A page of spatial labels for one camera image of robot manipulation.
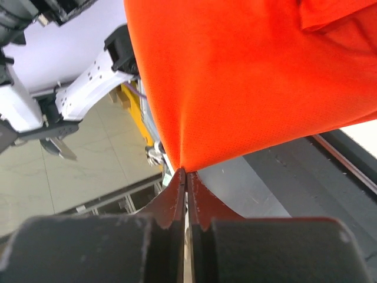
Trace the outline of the orange t-shirt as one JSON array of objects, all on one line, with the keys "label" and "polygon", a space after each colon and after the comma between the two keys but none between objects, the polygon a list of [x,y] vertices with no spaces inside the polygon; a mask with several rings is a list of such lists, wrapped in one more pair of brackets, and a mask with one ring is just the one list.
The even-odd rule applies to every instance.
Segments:
[{"label": "orange t-shirt", "polygon": [[188,172],[376,118],[375,1],[125,1],[153,119]]}]

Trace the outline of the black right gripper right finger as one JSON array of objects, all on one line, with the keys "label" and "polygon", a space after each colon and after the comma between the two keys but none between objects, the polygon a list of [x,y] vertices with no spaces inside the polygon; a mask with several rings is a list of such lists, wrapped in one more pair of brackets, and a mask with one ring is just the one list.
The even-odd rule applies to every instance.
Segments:
[{"label": "black right gripper right finger", "polygon": [[244,218],[187,175],[194,282],[371,282],[351,231],[326,217]]}]

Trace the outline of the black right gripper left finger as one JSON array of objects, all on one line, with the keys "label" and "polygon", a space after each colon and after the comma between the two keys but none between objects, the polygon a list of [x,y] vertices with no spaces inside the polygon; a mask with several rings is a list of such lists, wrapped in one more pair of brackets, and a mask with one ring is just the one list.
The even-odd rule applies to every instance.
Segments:
[{"label": "black right gripper left finger", "polygon": [[2,282],[182,282],[186,173],[133,215],[39,216],[1,255]]}]

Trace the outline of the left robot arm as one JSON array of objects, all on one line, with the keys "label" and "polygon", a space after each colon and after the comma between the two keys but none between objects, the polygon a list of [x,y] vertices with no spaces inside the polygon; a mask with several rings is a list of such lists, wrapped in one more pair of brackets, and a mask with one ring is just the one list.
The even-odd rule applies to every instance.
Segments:
[{"label": "left robot arm", "polygon": [[138,76],[138,67],[127,25],[115,29],[104,41],[104,49],[67,88],[51,98],[33,98],[12,67],[12,58],[1,57],[1,119],[18,133],[51,124],[79,122],[112,89]]}]

